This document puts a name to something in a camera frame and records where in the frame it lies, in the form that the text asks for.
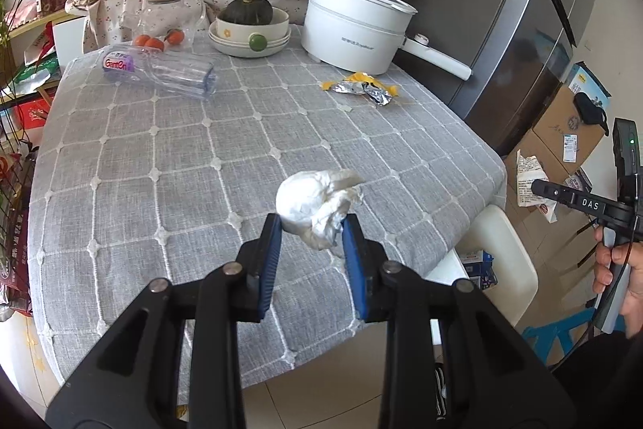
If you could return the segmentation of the right hand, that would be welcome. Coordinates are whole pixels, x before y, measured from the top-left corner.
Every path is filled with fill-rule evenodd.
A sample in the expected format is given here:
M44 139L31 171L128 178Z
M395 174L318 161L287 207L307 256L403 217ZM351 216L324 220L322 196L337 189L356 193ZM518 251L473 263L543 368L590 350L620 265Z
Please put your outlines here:
M625 319L626 337L631 339L642 331L642 305L643 305L643 266L642 244L634 243L631 248L627 245L607 247L603 240L604 228L597 226L594 238L597 242L594 263L594 292L600 296L605 294L605 289L611 285L615 275L609 269L612 263L623 265L629 263L629 284L620 315Z

